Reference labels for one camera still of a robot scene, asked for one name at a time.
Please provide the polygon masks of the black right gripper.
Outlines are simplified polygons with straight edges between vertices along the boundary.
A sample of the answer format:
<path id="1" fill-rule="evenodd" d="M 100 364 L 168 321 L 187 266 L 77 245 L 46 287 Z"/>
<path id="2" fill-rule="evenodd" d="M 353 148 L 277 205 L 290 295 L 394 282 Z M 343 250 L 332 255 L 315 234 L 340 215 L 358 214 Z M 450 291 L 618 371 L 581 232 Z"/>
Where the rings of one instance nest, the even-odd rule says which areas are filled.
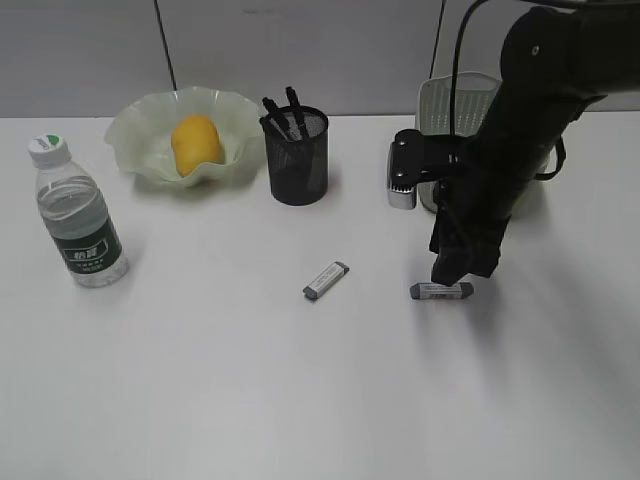
<path id="1" fill-rule="evenodd" d="M 436 184 L 432 282 L 452 286 L 468 273 L 491 277 L 515 203 L 579 115 L 574 86 L 503 84 L 472 136 L 416 129 L 395 135 L 393 188 Z"/>

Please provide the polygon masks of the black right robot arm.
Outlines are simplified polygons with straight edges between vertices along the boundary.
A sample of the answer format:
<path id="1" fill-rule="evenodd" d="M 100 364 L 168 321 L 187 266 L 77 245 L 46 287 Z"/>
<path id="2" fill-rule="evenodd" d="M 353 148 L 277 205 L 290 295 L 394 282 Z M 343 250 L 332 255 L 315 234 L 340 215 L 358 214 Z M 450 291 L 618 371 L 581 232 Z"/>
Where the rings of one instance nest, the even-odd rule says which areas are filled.
<path id="1" fill-rule="evenodd" d="M 429 248 L 433 282 L 489 277 L 515 204 L 547 181 L 549 156 L 566 158 L 562 136 L 592 104 L 639 87 L 639 5 L 635 1 L 535 1 L 510 28 L 502 81 L 478 131 L 399 131 L 390 146 L 388 190 L 416 204 L 435 187 Z"/>

